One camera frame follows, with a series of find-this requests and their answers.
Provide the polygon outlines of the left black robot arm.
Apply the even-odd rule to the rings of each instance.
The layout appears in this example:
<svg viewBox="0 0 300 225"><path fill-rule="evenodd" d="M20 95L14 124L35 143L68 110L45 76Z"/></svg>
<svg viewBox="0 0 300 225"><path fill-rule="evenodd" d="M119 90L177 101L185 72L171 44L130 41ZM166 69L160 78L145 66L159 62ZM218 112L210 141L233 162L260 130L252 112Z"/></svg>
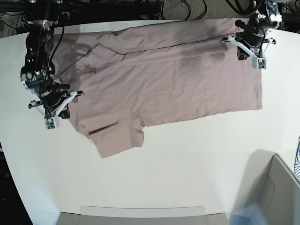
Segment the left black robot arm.
<svg viewBox="0 0 300 225"><path fill-rule="evenodd" d="M242 29L233 36L222 38L222 43L231 43L237 47L238 60L252 59L252 67L266 69L267 59L264 56L263 45L276 44L275 39L268 37L268 33L277 29L282 22L282 15L278 9L278 0L252 0L247 9L243 9L238 0L233 5L227 4L239 15L249 18L247 23L237 20L235 26Z"/></svg>

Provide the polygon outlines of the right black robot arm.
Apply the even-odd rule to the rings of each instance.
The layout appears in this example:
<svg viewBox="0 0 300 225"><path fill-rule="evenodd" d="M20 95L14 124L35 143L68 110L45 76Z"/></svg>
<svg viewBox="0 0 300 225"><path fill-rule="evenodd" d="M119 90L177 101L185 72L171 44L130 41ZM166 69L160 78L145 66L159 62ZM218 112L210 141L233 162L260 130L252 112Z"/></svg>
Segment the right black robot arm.
<svg viewBox="0 0 300 225"><path fill-rule="evenodd" d="M61 0L30 0L26 12L30 31L25 42L27 53L20 80L25 89L38 97L28 108L41 113L48 130L58 128L59 119L69 119L68 104L83 94L54 80L53 57L60 45L54 41L54 27L62 15L62 5Z"/></svg>

